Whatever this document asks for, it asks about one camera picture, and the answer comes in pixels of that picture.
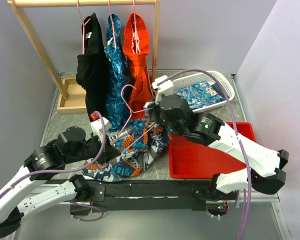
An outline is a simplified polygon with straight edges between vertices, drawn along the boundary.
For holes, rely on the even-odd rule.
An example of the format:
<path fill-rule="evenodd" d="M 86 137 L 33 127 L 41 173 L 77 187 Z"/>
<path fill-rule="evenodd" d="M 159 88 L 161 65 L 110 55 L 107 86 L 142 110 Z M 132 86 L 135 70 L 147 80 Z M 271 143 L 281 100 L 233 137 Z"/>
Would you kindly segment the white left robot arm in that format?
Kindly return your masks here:
<path fill-rule="evenodd" d="M 75 174 L 54 189 L 30 197 L 30 193 L 65 169 L 67 164 L 97 157 L 100 164 L 119 156 L 108 140 L 86 139 L 76 126 L 66 129 L 47 145 L 37 148 L 16 175 L 0 190 L 0 239 L 15 232 L 25 220 L 66 201 L 87 200 L 92 189 L 83 175 Z"/>

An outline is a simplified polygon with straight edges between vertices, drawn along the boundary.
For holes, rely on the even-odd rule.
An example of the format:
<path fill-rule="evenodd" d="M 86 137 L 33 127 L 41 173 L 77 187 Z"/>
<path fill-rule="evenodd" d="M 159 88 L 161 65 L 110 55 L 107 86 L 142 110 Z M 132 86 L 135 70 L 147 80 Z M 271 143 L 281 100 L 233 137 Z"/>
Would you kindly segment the multicolour patterned shorts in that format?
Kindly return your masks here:
<path fill-rule="evenodd" d="M 144 113 L 144 118 L 132 121 L 121 134 L 109 137 L 120 155 L 103 164 L 95 162 L 82 170 L 84 176 L 100 182 L 119 182 L 139 176 L 152 165 L 174 133 L 167 125 L 155 123 L 150 110 Z"/>

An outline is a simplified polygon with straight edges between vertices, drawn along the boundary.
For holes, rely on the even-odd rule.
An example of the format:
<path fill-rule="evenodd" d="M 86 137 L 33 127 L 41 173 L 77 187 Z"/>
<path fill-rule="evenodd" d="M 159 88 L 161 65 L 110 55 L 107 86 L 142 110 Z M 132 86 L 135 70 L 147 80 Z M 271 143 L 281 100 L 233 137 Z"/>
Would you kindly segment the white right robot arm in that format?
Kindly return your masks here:
<path fill-rule="evenodd" d="M 251 138 L 248 123 L 225 122 L 209 112 L 193 112 L 173 94 L 145 107 L 157 124 L 174 137 L 169 146 L 170 175 L 176 179 L 209 179 L 208 194 L 221 199 L 235 190 L 276 194 L 286 183 L 286 150 L 272 150 Z"/>

